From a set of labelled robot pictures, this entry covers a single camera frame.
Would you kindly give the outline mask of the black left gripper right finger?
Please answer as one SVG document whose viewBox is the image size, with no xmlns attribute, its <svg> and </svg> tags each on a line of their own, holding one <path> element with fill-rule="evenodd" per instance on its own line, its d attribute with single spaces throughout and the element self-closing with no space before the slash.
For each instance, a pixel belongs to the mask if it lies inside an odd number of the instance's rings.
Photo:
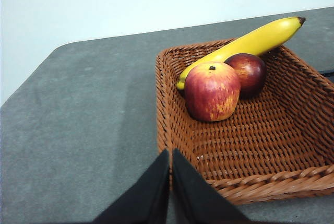
<svg viewBox="0 0 334 224">
<path fill-rule="evenodd" d="M 173 150 L 173 191 L 190 223 L 251 223 L 213 189 L 181 154 Z"/>
</svg>

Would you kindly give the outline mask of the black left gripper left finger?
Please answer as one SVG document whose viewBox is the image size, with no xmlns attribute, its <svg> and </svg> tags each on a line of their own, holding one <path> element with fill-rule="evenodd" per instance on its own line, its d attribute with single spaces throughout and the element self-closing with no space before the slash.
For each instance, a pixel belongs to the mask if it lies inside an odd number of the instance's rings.
<svg viewBox="0 0 334 224">
<path fill-rule="evenodd" d="M 169 169 L 169 152 L 165 149 L 138 181 L 93 223 L 166 223 Z"/>
</svg>

